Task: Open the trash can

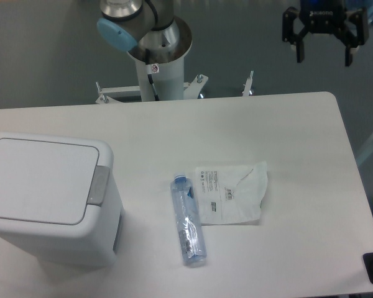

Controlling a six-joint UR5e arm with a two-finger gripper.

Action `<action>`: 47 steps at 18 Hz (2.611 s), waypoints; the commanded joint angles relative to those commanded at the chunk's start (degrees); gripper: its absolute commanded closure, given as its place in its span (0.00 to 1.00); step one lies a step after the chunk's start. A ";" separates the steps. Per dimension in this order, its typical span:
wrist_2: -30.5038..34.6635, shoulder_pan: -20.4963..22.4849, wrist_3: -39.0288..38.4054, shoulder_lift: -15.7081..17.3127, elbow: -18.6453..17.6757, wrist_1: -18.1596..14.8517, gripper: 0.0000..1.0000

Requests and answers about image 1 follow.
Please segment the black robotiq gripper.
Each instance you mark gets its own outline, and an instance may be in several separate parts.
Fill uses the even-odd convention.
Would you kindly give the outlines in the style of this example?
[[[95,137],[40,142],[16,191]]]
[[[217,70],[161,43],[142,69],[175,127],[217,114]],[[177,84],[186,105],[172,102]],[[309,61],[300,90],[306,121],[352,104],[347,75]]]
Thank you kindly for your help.
[[[303,28],[296,34],[294,22],[298,18]],[[355,34],[346,22],[354,26]],[[345,46],[344,65],[350,66],[354,51],[369,38],[367,9],[347,11],[345,1],[338,0],[300,1],[300,11],[289,7],[282,14],[282,41],[295,47],[298,63],[305,59],[303,39],[307,33],[334,35]]]

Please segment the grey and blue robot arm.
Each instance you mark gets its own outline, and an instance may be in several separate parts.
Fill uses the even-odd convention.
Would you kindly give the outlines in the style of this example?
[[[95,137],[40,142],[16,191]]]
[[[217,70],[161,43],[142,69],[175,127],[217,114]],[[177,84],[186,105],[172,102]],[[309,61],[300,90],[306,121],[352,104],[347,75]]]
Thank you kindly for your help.
[[[97,29],[112,47],[135,49],[149,32],[162,31],[175,22],[173,1],[101,1]],[[354,49],[369,38],[367,9],[349,11],[344,1],[301,1],[282,14],[282,41],[293,45],[297,62],[305,58],[307,34],[334,35],[345,46],[344,64],[352,63]]]

